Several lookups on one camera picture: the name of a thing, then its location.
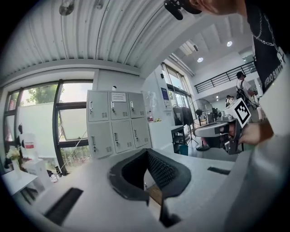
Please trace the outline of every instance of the hand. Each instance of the hand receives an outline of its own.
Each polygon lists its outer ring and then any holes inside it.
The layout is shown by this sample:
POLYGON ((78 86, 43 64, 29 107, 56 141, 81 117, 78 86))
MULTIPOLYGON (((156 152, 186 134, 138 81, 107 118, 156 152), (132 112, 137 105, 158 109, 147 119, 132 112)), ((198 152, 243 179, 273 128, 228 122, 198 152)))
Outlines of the hand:
POLYGON ((259 123, 250 123, 243 129, 239 144, 257 145, 262 141, 261 129, 259 123))
POLYGON ((269 121, 249 123, 244 127, 240 143, 257 145, 273 136, 273 130, 269 121))

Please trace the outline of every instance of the railing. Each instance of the railing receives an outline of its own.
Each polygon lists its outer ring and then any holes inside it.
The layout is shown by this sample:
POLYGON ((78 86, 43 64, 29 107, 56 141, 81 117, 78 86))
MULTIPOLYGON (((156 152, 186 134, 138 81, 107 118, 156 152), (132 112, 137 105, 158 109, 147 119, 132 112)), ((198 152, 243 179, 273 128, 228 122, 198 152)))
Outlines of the railing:
POLYGON ((256 72, 256 67, 254 65, 254 61, 241 65, 237 68, 233 68, 227 72, 219 74, 207 81, 201 82, 198 85, 195 85, 198 93, 206 91, 211 88, 215 88, 216 86, 222 85, 223 83, 230 82, 232 80, 236 80, 237 72, 242 71, 244 74, 254 73, 256 72))

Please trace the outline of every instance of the locker cabinet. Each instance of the locker cabinet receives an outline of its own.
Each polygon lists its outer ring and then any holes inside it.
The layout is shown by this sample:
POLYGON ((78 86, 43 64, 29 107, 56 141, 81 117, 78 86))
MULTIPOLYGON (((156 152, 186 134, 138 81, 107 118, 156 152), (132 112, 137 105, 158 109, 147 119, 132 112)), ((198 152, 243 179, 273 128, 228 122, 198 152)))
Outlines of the locker cabinet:
POLYGON ((114 121, 112 122, 112 130, 116 153, 131 150, 133 148, 130 121, 114 121))
POLYGON ((135 147, 141 147, 148 144, 149 133, 148 125, 145 118, 132 119, 133 136, 135 147))
POLYGON ((88 119, 89 121, 107 121, 108 112, 108 93, 89 92, 88 99, 88 119))
POLYGON ((129 118, 129 111, 128 111, 128 96, 126 94, 126 101, 113 101, 112 99, 112 93, 110 92, 110 111, 111 111, 111 119, 117 120, 117 119, 127 119, 129 118))
POLYGON ((90 124, 88 141, 91 154, 97 158, 113 154, 110 122, 90 124))
POLYGON ((145 105, 143 95, 140 93, 130 92, 129 94, 129 106, 131 118, 145 117, 145 105))

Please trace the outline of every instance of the necklace chain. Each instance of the necklace chain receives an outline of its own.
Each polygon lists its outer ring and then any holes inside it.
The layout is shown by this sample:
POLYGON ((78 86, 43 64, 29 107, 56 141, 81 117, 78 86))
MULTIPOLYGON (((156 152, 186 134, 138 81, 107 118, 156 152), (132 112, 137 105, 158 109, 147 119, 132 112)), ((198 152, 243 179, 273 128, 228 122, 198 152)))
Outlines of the necklace chain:
POLYGON ((280 53, 279 50, 278 50, 278 47, 277 47, 277 45, 276 45, 276 42, 275 42, 275 37, 274 37, 274 34, 273 34, 272 27, 270 26, 269 20, 268 20, 268 18, 266 17, 266 15, 264 15, 264 17, 265 17, 265 19, 266 19, 266 21, 267 21, 267 23, 268 23, 268 27, 269 27, 269 31, 270 31, 271 36, 272 36, 272 41, 273 41, 273 43, 266 42, 265 40, 260 39, 260 36, 262 35, 262 31, 263 31, 263 29, 262 29, 263 16, 262 16, 261 11, 259 11, 259 12, 260 12, 260 32, 259 32, 259 35, 258 35, 258 36, 255 36, 254 33, 252 33, 253 37, 254 37, 255 39, 259 40, 261 43, 263 43, 263 44, 265 44, 265 45, 268 45, 268 46, 274 46, 275 49, 277 50, 277 52, 280 53))

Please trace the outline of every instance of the black slot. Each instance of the black slot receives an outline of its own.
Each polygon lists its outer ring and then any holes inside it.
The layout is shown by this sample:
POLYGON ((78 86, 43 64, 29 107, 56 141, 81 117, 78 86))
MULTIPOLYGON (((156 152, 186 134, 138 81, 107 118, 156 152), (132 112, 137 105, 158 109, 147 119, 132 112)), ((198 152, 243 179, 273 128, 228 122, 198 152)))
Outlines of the black slot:
POLYGON ((223 175, 229 175, 231 172, 229 170, 219 169, 219 168, 215 168, 215 167, 209 167, 208 170, 211 172, 216 172, 216 173, 223 174, 223 175))
POLYGON ((82 194, 78 188, 69 189, 53 206, 45 213, 45 217, 55 224, 61 226, 68 213, 82 194))

